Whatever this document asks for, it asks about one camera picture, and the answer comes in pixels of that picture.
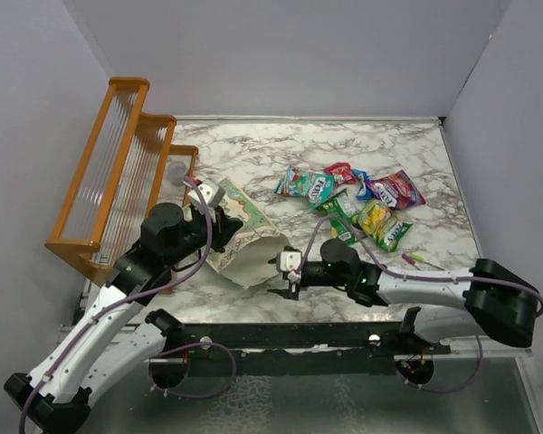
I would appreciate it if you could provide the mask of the red snack packet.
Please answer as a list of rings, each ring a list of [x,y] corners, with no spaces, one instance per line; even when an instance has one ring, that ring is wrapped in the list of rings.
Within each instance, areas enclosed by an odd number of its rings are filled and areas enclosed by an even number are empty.
[[[334,184],[336,187],[341,185],[355,184],[357,178],[354,176],[350,163],[336,162],[333,165],[329,165],[323,169],[326,175],[330,175],[334,178]]]

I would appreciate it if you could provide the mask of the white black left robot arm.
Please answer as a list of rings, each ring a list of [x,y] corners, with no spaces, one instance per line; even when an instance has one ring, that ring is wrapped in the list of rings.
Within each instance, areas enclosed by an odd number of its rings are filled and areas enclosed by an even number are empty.
[[[174,203],[154,206],[140,237],[117,259],[107,283],[61,344],[29,373],[14,373],[4,389],[21,409],[19,427],[31,420],[45,433],[74,433],[94,404],[137,364],[181,348],[178,322],[166,313],[158,324],[139,326],[113,345],[118,332],[171,280],[172,268],[187,256],[222,251],[243,223],[224,213],[191,211],[186,220]]]

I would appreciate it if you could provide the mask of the yellow green snack packet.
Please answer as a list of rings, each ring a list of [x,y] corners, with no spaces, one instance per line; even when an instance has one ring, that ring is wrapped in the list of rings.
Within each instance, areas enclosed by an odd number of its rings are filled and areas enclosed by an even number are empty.
[[[357,217],[357,224],[378,248],[387,252],[396,251],[401,239],[413,226],[412,223],[402,221],[394,210],[377,198],[364,204]]]

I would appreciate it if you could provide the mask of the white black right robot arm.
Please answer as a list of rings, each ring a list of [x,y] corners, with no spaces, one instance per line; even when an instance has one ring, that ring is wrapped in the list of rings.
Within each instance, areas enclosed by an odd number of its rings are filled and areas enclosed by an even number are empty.
[[[279,295],[298,299],[303,289],[333,287],[365,307],[415,304],[408,325],[397,332],[407,353],[417,354],[444,339],[486,335],[515,348],[529,348],[538,311],[539,292],[491,259],[470,269],[417,271],[363,261],[340,239],[325,241],[319,261],[309,261],[290,246],[270,263],[287,282]]]

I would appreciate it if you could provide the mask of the blue snack packet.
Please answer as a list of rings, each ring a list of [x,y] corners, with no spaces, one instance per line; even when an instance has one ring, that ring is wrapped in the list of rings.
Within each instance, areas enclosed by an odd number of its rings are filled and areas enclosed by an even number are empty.
[[[351,171],[358,183],[356,199],[361,202],[372,199],[373,194],[368,186],[370,180],[368,172],[356,168],[352,168]]]

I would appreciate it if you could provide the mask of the green spring tea packet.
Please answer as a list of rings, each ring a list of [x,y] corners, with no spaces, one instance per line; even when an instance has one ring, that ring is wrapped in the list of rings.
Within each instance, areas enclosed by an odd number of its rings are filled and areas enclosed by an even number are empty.
[[[337,216],[354,228],[354,230],[351,231],[340,220],[330,219],[329,224],[333,238],[338,238],[344,241],[348,246],[351,246],[358,240],[366,237],[366,234],[357,226],[360,210],[356,203],[348,196],[348,191],[346,189],[333,194],[318,208],[318,210],[324,212],[326,215]]]

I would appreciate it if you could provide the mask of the teal barley mint packet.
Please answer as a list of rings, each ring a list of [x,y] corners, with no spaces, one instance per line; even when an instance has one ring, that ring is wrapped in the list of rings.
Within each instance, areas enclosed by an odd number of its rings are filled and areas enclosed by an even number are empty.
[[[335,179],[332,175],[290,165],[274,192],[283,196],[303,197],[312,209],[316,209],[328,200],[334,187]]]

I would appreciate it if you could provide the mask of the green illustrated paper bag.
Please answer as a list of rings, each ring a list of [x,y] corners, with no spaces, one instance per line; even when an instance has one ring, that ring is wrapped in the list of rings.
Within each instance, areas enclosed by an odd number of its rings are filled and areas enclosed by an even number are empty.
[[[208,241],[205,247],[197,251],[200,256],[192,264],[191,270],[176,278],[177,285],[196,275],[206,264],[210,265],[219,275],[243,288],[259,285],[279,273],[275,266],[269,264],[268,261],[275,258],[278,252],[289,245],[287,237],[232,181],[225,178],[218,185],[225,190],[224,198],[219,205],[224,208],[228,216],[241,219],[243,227],[235,233],[223,253],[213,250],[207,251],[211,244],[211,241]],[[181,222],[181,227],[176,229],[176,262],[182,260],[180,259],[182,229]]]

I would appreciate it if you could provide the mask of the purple snack packet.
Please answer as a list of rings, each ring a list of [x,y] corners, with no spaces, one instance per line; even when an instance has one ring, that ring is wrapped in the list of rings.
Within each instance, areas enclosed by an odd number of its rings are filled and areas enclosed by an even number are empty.
[[[370,192],[386,206],[405,210],[426,204],[426,200],[405,170],[367,181]]]

